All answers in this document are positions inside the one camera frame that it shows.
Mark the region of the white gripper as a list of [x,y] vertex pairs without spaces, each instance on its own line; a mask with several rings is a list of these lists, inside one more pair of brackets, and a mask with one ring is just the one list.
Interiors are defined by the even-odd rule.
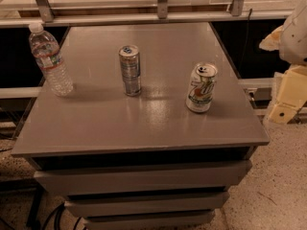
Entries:
[[307,0],[259,44],[265,51],[279,49],[280,58],[291,63],[282,75],[269,120],[287,124],[307,102]]

